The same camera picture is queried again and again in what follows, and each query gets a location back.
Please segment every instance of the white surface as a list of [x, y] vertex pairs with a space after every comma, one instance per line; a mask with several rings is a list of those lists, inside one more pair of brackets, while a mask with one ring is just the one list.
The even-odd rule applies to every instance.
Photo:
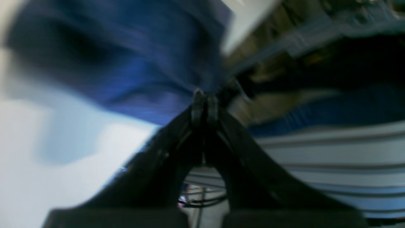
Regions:
[[224, 55], [236, 47], [274, 10], [281, 0], [222, 0], [234, 12], [222, 47]]
[[[22, 2], [0, 1], [0, 41]], [[226, 2], [237, 14], [224, 45], [230, 52], [273, 1]], [[39, 228], [50, 209], [94, 195], [156, 126], [103, 112], [52, 83], [26, 80], [27, 72], [10, 69], [9, 60], [0, 48], [0, 227]]]

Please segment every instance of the blue fabric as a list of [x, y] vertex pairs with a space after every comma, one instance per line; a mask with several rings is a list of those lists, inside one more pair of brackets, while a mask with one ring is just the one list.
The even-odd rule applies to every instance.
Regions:
[[301, 105], [284, 117], [249, 127], [255, 137], [281, 136], [314, 126], [361, 126], [405, 119], [405, 88], [374, 84]]
[[206, 0], [31, 0], [8, 46], [98, 104], [165, 125], [196, 88], [223, 83], [218, 15], [228, 12], [212, 8]]

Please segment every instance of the black plastic part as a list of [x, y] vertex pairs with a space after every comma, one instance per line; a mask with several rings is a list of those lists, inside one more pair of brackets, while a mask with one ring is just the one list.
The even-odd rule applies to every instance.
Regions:
[[237, 211], [224, 218], [223, 228], [364, 228], [358, 214], [345, 210]]
[[232, 220], [237, 217], [241, 221], [256, 219], [257, 227], [268, 222], [271, 223], [267, 227], [321, 227], [334, 219], [344, 221], [335, 222], [332, 227], [366, 227], [356, 209], [289, 175], [237, 120], [218, 107], [215, 97], [196, 93], [194, 102], [150, 140], [128, 163], [127, 172], [82, 206], [51, 213], [45, 228], [93, 228], [95, 224], [126, 228], [130, 222], [140, 228], [183, 227], [177, 215], [170, 220], [162, 211], [176, 211], [182, 183], [203, 157], [208, 165], [217, 168], [226, 184], [231, 213], [224, 227], [232, 227]]
[[54, 210], [44, 228], [188, 228], [187, 216], [176, 209]]

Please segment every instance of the blurry background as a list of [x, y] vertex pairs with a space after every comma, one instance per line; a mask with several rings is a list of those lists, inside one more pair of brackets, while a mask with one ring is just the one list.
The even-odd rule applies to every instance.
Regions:
[[[2, 43], [23, 2], [0, 1]], [[222, 48], [227, 55], [278, 0], [224, 2], [234, 11]], [[50, 209], [82, 203], [157, 129], [105, 112], [56, 82], [25, 77], [35, 73], [0, 47], [2, 228], [39, 228]]]

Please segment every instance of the blue cloth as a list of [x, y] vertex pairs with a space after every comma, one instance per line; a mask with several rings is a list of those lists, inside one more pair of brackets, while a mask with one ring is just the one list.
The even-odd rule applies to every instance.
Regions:
[[223, 83], [215, 0], [31, 0], [8, 46], [98, 104], [165, 125]]
[[249, 127], [255, 137], [281, 136], [314, 126], [361, 126], [405, 119], [405, 88], [382, 83], [316, 100], [284, 117]]

